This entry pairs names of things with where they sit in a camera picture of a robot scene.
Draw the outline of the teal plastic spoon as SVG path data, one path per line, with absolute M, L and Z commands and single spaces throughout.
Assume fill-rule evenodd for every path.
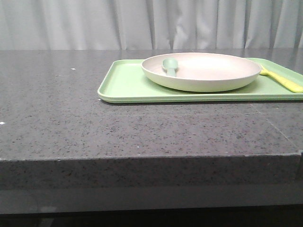
M 178 61 L 174 58 L 166 58 L 162 61 L 162 68 L 167 76 L 175 77 L 178 70 Z

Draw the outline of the white curtain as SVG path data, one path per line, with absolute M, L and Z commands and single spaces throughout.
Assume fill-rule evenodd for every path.
M 300 0 L 3 0 L 2 50 L 301 48 Z

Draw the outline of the yellow plastic fork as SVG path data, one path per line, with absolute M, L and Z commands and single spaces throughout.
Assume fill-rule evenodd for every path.
M 277 73 L 274 73 L 272 71 L 267 70 L 264 66 L 261 65 L 261 72 L 260 75 L 267 76 L 273 80 L 275 80 L 277 83 L 285 87 L 286 89 L 290 90 L 293 93 L 302 93 L 303 87 L 297 83 L 294 83 L 293 81 L 282 77 L 278 75 Z

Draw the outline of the white round plate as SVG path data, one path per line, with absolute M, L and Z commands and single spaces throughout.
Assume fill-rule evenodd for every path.
M 175 76 L 167 75 L 163 61 L 178 61 Z M 164 87 L 190 92 L 221 92 L 244 87 L 260 74 L 261 66 L 246 58 L 202 52 L 181 52 L 145 59 L 145 76 Z

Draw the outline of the light green tray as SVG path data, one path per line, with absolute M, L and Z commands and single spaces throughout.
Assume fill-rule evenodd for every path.
M 266 76 L 258 76 L 251 84 L 227 92 L 195 93 L 160 86 L 149 80 L 141 68 L 142 60 L 113 62 L 98 95 L 108 103 L 175 103 L 175 102 L 240 102 L 302 101 L 301 93 L 293 93 Z

